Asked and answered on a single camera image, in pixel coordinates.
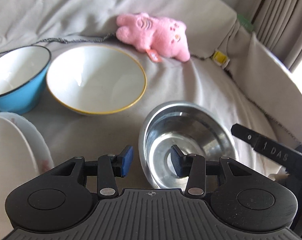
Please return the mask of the beige curtain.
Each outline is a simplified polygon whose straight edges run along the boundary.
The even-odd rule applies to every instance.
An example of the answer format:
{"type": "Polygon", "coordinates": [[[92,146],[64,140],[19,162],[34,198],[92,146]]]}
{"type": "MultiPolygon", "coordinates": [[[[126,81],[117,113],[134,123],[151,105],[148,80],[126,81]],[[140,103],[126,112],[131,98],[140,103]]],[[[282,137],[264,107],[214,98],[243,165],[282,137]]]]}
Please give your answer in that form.
{"type": "Polygon", "coordinates": [[[302,61],[302,0],[239,0],[235,10],[291,72],[302,61]]]}

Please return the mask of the yellow white tag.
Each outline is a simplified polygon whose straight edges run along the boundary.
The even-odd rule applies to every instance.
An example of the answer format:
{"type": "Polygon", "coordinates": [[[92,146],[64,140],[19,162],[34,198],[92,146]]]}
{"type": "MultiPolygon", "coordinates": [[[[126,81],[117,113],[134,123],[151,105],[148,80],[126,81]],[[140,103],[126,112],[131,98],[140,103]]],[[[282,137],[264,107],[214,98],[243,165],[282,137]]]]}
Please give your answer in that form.
{"type": "Polygon", "coordinates": [[[229,57],[219,50],[215,50],[214,54],[211,56],[212,61],[220,66],[221,68],[225,69],[229,64],[229,57]]]}

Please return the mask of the stainless steel bowl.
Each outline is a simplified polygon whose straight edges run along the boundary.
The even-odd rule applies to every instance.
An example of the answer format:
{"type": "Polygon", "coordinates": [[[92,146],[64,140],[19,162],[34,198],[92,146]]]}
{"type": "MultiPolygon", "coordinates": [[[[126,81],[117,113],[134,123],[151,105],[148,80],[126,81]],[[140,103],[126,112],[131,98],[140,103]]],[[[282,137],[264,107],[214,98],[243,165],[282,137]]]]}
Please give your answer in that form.
{"type": "Polygon", "coordinates": [[[230,130],[215,114],[187,101],[162,103],[147,115],[139,135],[141,166],[154,189],[186,188],[187,178],[178,177],[171,162],[172,145],[211,161],[239,159],[230,130]]]}

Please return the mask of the grey blanket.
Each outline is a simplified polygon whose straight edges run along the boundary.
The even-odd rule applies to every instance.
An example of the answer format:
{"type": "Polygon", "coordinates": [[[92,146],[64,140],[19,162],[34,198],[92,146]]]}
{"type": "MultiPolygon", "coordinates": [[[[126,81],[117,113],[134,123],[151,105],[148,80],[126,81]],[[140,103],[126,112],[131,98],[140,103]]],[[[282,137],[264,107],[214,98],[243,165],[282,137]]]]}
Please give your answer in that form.
{"type": "Polygon", "coordinates": [[[127,144],[137,147],[147,115],[173,100],[207,109],[225,128],[239,123],[302,150],[302,94],[291,73],[221,0],[0,0],[0,54],[36,42],[53,57],[70,51],[58,76],[62,81],[73,67],[82,72],[88,54],[78,48],[88,49],[90,40],[115,32],[119,14],[139,12],[184,22],[191,59],[155,63],[116,39],[100,43],[116,57],[105,62],[94,55],[94,63],[127,84],[134,78],[123,60],[140,64],[146,90],[131,107],[103,115],[80,115],[45,92],[26,118],[44,137],[56,164],[77,155],[92,160],[117,153],[127,144]]]}

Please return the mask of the blue enamel bowl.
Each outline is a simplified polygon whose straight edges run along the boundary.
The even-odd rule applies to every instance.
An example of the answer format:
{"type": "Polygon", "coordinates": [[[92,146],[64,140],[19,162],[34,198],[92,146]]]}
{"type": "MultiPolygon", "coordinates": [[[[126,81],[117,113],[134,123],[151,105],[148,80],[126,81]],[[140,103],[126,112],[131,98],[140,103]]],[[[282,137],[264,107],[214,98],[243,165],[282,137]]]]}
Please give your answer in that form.
{"type": "Polygon", "coordinates": [[[0,112],[24,114],[36,107],[51,58],[42,46],[17,48],[0,57],[0,112]]]}

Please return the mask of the green object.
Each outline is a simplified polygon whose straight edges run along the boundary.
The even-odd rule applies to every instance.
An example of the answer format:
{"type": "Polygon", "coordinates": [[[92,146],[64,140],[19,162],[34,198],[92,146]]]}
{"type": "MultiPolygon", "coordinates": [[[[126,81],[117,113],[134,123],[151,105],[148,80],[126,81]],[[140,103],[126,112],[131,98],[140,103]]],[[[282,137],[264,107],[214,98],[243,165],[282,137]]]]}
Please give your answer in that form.
{"type": "Polygon", "coordinates": [[[252,33],[252,31],[254,30],[254,26],[251,24],[251,22],[248,19],[246,19],[241,14],[237,14],[237,19],[239,20],[240,25],[242,25],[246,29],[246,31],[252,33]]]}

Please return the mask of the white bowl yellow rim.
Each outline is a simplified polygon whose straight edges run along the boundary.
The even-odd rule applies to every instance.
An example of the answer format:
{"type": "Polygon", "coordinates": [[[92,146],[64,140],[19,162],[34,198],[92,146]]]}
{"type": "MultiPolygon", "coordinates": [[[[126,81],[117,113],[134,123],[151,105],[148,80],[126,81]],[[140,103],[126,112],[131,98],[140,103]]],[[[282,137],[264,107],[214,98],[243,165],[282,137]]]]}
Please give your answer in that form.
{"type": "Polygon", "coordinates": [[[146,91],[147,77],[128,53],[86,45],[69,49],[52,61],[47,86],[59,103],[74,112],[106,115],[137,103],[146,91]]]}

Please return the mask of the pink plush toy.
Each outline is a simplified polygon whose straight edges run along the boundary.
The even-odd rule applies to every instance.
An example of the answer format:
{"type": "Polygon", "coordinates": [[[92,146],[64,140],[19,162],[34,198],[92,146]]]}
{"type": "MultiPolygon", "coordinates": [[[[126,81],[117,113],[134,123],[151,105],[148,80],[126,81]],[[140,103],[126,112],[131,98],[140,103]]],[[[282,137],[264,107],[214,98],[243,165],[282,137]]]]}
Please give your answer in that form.
{"type": "Polygon", "coordinates": [[[116,18],[116,37],[132,45],[140,53],[174,58],[180,62],[190,59],[186,25],[169,17],[152,17],[147,13],[121,14],[116,18]]]}

